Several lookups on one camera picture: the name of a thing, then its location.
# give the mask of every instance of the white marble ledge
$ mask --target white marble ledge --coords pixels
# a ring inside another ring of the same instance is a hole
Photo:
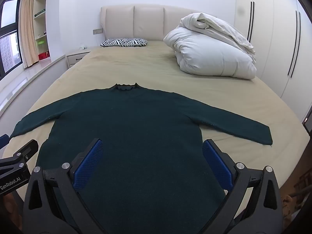
[[[26,88],[29,83],[31,83],[36,77],[46,71],[49,67],[63,59],[65,55],[51,62],[50,58],[44,59],[30,68],[25,69],[20,73],[12,82],[10,82],[1,92],[0,92],[0,117],[7,109],[7,107],[12,103],[16,96]]]

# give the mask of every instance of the window pane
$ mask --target window pane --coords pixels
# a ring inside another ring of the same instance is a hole
[[[1,28],[16,22],[17,5],[18,0],[9,0],[4,3],[1,17]]]
[[[5,73],[21,62],[17,32],[0,38],[0,51]]]

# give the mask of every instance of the bed headboard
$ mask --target bed headboard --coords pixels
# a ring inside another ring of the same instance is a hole
[[[101,8],[106,39],[163,40],[181,18],[199,11],[156,4],[113,5]]]

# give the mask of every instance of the mattress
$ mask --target mattress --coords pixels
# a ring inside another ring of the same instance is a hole
[[[279,186],[290,176],[309,141],[309,135],[296,115],[260,79],[240,80],[186,74],[180,71],[174,51],[162,41],[149,41],[145,47],[95,49],[57,79],[29,112],[75,93],[105,89],[116,83],[138,83],[149,89],[176,92],[269,126],[273,138],[271,146],[205,126],[201,130],[203,140],[213,139],[234,162],[242,162],[254,169],[263,169],[266,165],[273,167]],[[48,138],[53,124],[54,121],[51,121],[13,138],[3,157],[12,156],[31,139],[37,140],[41,146]],[[36,158],[37,154],[28,162],[30,171],[35,167]],[[26,188],[18,189],[22,198]],[[246,207],[251,190],[247,190],[238,213]]]

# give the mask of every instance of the wardrobe door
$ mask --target wardrobe door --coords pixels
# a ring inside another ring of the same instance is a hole
[[[253,18],[249,42],[255,48],[257,77],[261,77],[269,55],[273,32],[273,0],[253,0]]]
[[[312,23],[299,2],[298,8],[301,20],[298,57],[291,69],[282,100],[303,121],[312,102]]]
[[[279,97],[282,96],[294,62],[297,35],[297,0],[274,0],[274,25],[267,62],[261,76]]]
[[[252,0],[236,0],[234,27],[238,29],[246,38],[251,18],[251,2]]]

